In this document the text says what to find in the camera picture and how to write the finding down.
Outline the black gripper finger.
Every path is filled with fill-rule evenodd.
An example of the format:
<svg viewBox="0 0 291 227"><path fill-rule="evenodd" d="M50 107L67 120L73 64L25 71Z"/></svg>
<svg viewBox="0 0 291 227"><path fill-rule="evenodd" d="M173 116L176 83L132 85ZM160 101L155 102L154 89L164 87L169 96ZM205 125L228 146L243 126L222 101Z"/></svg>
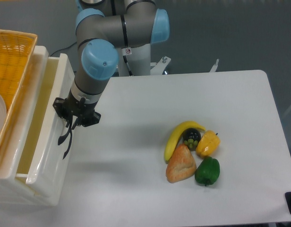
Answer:
<svg viewBox="0 0 291 227"><path fill-rule="evenodd" d="M79 115L71 126L71 130L74 130L77 126L89 127L98 124L101 119L101 114L93 111L87 115Z"/></svg>
<svg viewBox="0 0 291 227"><path fill-rule="evenodd" d="M58 117L64 119L67 122L66 127L71 128L73 123L73 114L67 107L66 99L57 97L55 98L52 106Z"/></svg>

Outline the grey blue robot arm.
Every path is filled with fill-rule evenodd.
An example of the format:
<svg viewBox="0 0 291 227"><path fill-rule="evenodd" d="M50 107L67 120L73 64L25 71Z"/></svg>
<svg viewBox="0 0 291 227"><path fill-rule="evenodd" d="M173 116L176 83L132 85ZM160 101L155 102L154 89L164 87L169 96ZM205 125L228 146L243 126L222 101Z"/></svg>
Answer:
<svg viewBox="0 0 291 227"><path fill-rule="evenodd" d="M53 107L72 131L97 124L94 110L109 79L150 74L151 45L170 35L167 12L153 0L80 0L75 34L79 68L68 97Z"/></svg>

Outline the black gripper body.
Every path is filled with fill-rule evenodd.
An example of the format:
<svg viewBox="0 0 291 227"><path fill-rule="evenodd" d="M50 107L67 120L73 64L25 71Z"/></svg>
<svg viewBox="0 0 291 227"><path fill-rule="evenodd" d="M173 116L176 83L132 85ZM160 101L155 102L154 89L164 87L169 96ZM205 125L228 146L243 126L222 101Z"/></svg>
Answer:
<svg viewBox="0 0 291 227"><path fill-rule="evenodd" d="M70 116L76 116L85 119L95 118L98 120L98 113L94 110L97 102L87 104L85 98L79 101L73 96L68 96L64 102L65 116L64 119L69 119Z"/></svg>

